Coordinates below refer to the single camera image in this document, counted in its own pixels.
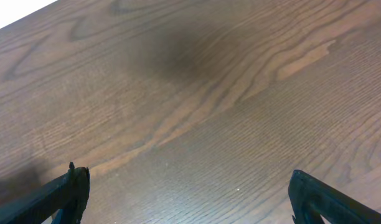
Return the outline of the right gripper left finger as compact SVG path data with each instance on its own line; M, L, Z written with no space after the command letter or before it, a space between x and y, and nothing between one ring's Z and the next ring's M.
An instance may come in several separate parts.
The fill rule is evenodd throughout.
M57 214L53 223L81 222L90 194L90 171L69 164L68 172L36 191L0 206L0 223L42 223Z

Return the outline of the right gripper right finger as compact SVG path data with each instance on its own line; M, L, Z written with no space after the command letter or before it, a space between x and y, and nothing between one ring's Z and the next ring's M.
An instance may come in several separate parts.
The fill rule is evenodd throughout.
M302 170L294 170L288 195L295 224L381 223L381 213L359 203Z

